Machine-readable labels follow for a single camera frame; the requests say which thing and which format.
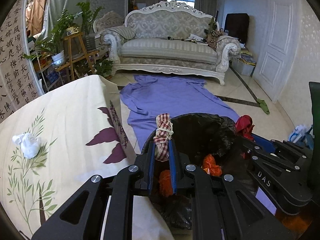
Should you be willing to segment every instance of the green sock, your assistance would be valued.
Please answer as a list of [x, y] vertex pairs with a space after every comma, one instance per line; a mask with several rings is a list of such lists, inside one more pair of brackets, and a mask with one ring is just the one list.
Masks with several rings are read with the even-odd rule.
[[257, 102], [260, 104], [260, 107], [262, 108], [263, 112], [265, 112], [266, 114], [270, 114], [267, 103], [264, 100], [257, 98]]

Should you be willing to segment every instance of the ornate white sofa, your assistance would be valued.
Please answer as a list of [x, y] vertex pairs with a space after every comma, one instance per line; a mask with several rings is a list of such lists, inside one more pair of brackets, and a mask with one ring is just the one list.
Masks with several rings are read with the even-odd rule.
[[[211, 18], [185, 3], [164, 1], [130, 12], [121, 28], [133, 33], [131, 36], [123, 35], [125, 39], [108, 29], [100, 36], [102, 44], [111, 44], [112, 75], [119, 69], [195, 74], [218, 78], [220, 85], [224, 85], [229, 57], [240, 54], [238, 40], [220, 36], [216, 51], [209, 46], [181, 41], [191, 33], [205, 38], [204, 29], [209, 28]], [[167, 36], [179, 40], [160, 39]]]

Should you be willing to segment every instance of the crumpled white tissue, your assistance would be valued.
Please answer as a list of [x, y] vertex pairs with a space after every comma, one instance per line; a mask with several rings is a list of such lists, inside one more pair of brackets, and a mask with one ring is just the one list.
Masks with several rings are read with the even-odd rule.
[[41, 138], [34, 137], [32, 133], [15, 135], [12, 137], [12, 141], [17, 145], [21, 145], [23, 156], [27, 159], [35, 157], [41, 147]]

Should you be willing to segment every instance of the blue blanket on floor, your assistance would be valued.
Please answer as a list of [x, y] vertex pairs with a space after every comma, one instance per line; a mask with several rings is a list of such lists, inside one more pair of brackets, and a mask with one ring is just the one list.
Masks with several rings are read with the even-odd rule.
[[134, 79], [137, 83], [125, 86], [120, 97], [131, 110], [128, 124], [141, 150], [156, 129], [158, 114], [169, 113], [170, 118], [189, 113], [218, 114], [235, 122], [239, 118], [231, 107], [204, 88], [203, 79], [151, 75], [135, 75]]

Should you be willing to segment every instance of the storage box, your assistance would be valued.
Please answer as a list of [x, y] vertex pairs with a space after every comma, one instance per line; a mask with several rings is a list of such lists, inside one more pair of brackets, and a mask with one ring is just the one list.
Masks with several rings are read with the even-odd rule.
[[242, 61], [240, 61], [237, 58], [232, 59], [232, 67], [240, 75], [243, 75], [243, 76], [251, 76], [251, 73], [252, 73], [253, 69], [255, 68], [254, 66], [243, 63]]

